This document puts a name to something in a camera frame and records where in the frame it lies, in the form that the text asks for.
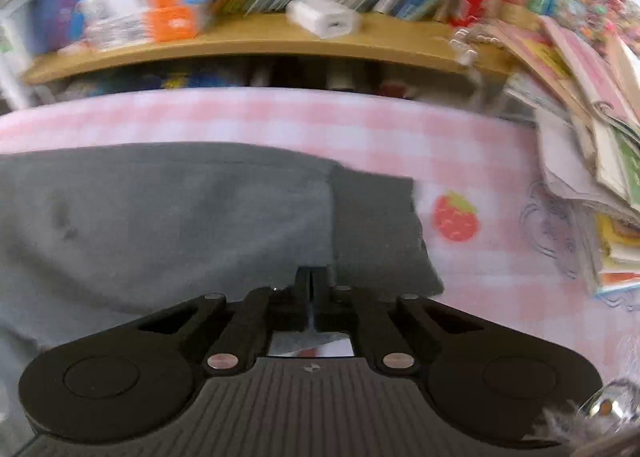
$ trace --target gingham tablecloth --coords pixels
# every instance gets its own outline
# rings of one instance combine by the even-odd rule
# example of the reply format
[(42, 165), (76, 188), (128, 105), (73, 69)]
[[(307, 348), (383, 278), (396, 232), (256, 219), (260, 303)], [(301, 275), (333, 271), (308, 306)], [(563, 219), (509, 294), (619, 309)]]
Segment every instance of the gingham tablecloth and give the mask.
[[(531, 128), (424, 103), (313, 90), (205, 88), (118, 94), (0, 118), (0, 153), (141, 142), (232, 141), (413, 177), (415, 206), (444, 303), (575, 349), (604, 379), (640, 332), (634, 295), (588, 296), (562, 202), (549, 197)], [(433, 224), (449, 191), (476, 209), (478, 233)]]

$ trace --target white charger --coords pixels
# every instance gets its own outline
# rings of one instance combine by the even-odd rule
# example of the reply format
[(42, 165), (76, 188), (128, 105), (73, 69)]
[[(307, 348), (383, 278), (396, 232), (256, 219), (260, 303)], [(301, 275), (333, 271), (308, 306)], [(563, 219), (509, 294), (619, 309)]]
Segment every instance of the white charger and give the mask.
[(360, 26), (360, 15), (334, 0), (292, 0), (287, 18), (322, 39), (349, 34)]

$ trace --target metal pin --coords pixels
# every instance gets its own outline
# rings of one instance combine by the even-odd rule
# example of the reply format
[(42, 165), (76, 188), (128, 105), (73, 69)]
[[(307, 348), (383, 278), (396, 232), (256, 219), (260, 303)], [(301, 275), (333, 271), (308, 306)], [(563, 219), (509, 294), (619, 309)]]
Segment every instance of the metal pin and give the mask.
[(414, 357), (402, 352), (393, 352), (382, 358), (382, 363), (390, 369), (408, 369), (415, 363)]
[(238, 357), (226, 353), (214, 354), (207, 358), (207, 364), (217, 371), (226, 371), (238, 364)]

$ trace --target ribbed gray surface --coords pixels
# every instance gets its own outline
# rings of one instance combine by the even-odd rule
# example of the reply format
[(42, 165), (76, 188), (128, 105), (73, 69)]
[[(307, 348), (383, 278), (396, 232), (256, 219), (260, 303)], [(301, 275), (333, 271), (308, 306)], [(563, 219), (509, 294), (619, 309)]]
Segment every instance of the ribbed gray surface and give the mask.
[(101, 446), (36, 439), (20, 457), (566, 457), (478, 442), (444, 423), (407, 379), (362, 358), (262, 358), (210, 379), (183, 416), (140, 439)]

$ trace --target strawberry print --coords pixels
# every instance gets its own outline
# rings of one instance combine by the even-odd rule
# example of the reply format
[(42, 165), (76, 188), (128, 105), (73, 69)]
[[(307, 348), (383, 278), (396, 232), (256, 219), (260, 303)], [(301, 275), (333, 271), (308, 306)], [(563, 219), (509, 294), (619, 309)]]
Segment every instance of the strawberry print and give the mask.
[(470, 241), (480, 229), (478, 212), (462, 195), (448, 192), (435, 202), (433, 226), (447, 240)]

